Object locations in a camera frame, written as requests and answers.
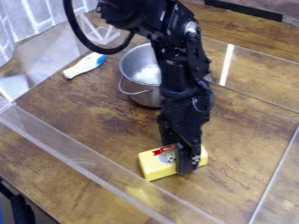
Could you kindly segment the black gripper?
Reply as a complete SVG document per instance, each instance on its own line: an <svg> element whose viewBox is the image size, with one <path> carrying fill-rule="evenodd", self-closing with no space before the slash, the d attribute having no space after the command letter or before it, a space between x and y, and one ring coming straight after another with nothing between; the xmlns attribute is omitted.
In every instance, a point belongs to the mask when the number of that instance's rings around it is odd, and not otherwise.
<svg viewBox="0 0 299 224"><path fill-rule="evenodd" d="M163 145L175 145L179 175L198 169L202 161L202 125L210 120L214 93L206 80L199 80L191 95L166 97L158 116Z"/></svg>

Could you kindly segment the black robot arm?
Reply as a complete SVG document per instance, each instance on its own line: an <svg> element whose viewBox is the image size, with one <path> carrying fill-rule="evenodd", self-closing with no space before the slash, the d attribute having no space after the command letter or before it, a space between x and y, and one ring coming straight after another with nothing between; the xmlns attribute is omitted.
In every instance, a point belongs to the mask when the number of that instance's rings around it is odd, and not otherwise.
<svg viewBox="0 0 299 224"><path fill-rule="evenodd" d="M162 71L163 144L175 146L176 172L192 172L202 161L202 125L215 98L204 76L211 60L202 47L202 28L179 0L99 0L102 18L118 29L151 40Z"/></svg>

